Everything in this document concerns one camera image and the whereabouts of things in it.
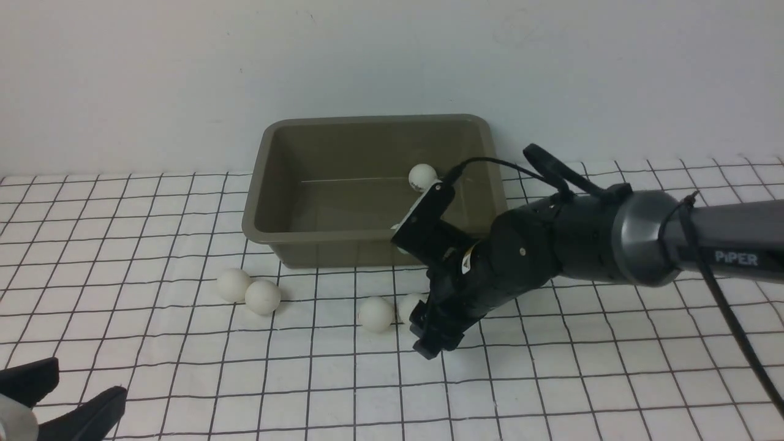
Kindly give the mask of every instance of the grid mat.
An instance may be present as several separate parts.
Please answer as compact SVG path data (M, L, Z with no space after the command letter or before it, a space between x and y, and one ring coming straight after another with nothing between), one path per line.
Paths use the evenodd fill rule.
M778 158L569 164L698 205L784 199ZM504 170L510 206L553 191ZM246 241L248 174L6 177L0 363L52 355L40 421L129 388L110 439L782 439L784 423L694 273L660 289L556 278L426 361L358 299L427 292L422 268L293 271ZM215 295L244 268L285 291L268 318ZM784 391L784 288L721 279Z

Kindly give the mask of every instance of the brown plastic tub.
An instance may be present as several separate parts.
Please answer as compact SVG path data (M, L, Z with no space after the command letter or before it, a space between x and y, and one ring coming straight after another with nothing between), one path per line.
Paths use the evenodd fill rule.
M495 156L487 122L472 115L292 119L263 135L242 231L290 268L418 264L390 229L419 193L408 171L439 176L471 156ZM506 209L498 167L469 166L444 219L472 235Z

